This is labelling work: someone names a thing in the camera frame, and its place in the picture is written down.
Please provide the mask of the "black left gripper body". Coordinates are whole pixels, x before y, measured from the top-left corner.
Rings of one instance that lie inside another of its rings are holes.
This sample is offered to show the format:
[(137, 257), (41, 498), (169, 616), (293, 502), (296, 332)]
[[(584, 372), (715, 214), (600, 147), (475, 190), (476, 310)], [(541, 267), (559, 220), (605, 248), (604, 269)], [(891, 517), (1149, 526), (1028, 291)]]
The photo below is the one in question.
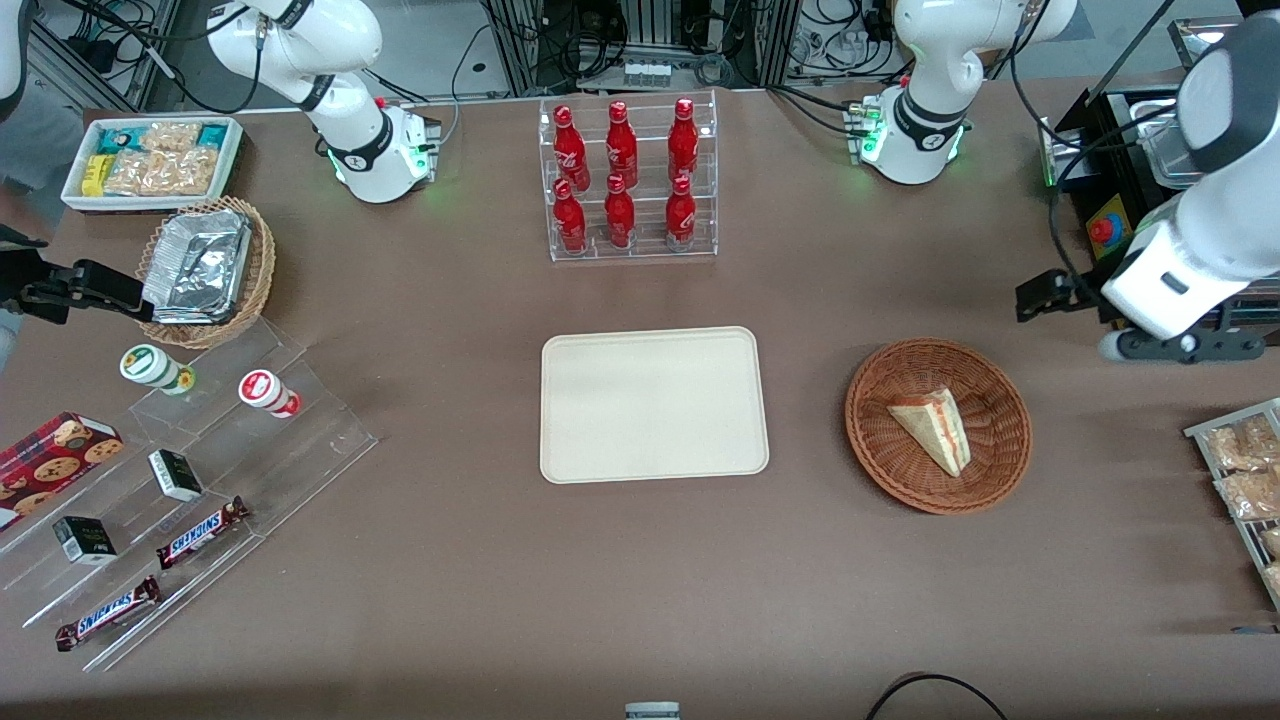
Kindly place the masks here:
[(1101, 296), (1096, 270), (1075, 273), (1061, 270), (1059, 278), (1060, 313), (1093, 313), (1098, 323), (1107, 322), (1107, 304)]

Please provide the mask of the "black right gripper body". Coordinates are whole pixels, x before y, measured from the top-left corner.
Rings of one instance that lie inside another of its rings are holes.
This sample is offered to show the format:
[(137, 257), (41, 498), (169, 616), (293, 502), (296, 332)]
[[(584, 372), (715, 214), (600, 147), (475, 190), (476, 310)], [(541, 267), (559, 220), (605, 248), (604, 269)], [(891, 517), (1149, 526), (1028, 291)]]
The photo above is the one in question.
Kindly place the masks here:
[(73, 266), (47, 263), (36, 249), (3, 250), (1, 307), (10, 314), (65, 325), (74, 279)]

